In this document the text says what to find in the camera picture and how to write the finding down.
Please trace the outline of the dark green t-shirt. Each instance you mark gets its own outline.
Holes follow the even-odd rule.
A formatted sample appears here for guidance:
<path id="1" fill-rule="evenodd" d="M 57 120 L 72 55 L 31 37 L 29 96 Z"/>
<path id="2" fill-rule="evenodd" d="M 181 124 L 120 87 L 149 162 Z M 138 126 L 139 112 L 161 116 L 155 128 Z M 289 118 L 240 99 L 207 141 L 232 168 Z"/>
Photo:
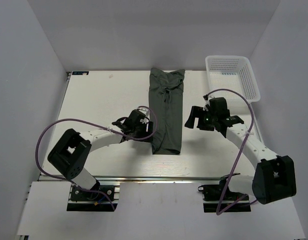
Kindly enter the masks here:
<path id="1" fill-rule="evenodd" d="M 157 117 L 157 129 L 151 142 L 154 155 L 181 153 L 184 79 L 184 69 L 171 72 L 158 68 L 150 70 L 148 103 Z"/>

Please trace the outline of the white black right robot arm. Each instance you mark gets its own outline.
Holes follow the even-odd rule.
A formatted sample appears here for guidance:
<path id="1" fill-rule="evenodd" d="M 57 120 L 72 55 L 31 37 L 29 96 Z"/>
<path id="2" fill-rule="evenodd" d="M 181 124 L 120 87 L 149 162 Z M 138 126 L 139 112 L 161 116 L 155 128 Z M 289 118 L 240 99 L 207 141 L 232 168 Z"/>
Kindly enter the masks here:
<path id="1" fill-rule="evenodd" d="M 204 107 L 192 106 L 184 126 L 219 132 L 238 147 L 255 169 L 253 176 L 240 173 L 223 176 L 219 185 L 207 194 L 207 201 L 213 198 L 235 201 L 250 195 L 265 205 L 296 195 L 294 161 L 287 155 L 278 155 L 253 136 L 239 116 L 230 114 L 225 98 L 212 98 Z"/>

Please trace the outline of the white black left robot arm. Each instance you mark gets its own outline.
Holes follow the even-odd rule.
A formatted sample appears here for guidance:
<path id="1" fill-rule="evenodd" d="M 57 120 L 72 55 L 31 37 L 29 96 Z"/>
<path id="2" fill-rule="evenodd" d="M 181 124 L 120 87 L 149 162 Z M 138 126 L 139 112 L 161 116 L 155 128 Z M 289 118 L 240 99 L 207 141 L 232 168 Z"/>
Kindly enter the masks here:
<path id="1" fill-rule="evenodd" d="M 65 180 L 81 188 L 90 200 L 99 196 L 100 183 L 85 169 L 89 154 L 129 140 L 151 142 L 158 127 L 155 113 L 146 106 L 139 106 L 128 117 L 121 117 L 107 127 L 74 118 L 68 121 L 84 123 L 96 129 L 88 132 L 67 129 L 48 154 L 47 160 Z"/>

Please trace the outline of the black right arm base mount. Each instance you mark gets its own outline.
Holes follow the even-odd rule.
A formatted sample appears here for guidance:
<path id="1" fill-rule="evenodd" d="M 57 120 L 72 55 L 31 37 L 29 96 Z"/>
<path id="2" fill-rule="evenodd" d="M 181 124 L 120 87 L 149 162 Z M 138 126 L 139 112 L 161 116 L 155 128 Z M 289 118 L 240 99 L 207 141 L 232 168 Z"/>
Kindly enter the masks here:
<path id="1" fill-rule="evenodd" d="M 218 184 L 204 184 L 197 188 L 198 192 L 202 193 L 203 211 L 205 213 L 216 213 L 217 206 L 221 197 L 222 188 Z M 220 210 L 229 206 L 234 201 L 242 197 L 239 192 L 231 192 L 226 190 Z M 241 201 L 225 211 L 226 213 L 243 213 L 251 212 L 249 196 L 245 196 Z"/>

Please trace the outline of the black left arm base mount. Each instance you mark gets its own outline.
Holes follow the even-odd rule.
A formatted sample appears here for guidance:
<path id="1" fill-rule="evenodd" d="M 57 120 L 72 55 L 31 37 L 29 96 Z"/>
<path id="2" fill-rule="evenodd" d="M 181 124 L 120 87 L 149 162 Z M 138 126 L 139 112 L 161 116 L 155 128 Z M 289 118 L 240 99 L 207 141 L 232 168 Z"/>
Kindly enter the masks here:
<path id="1" fill-rule="evenodd" d="M 120 187 L 118 185 L 101 185 L 99 191 L 104 192 L 116 209 L 119 202 Z M 69 192 L 68 212 L 113 212 L 111 203 L 101 193 L 86 192 L 72 185 Z"/>

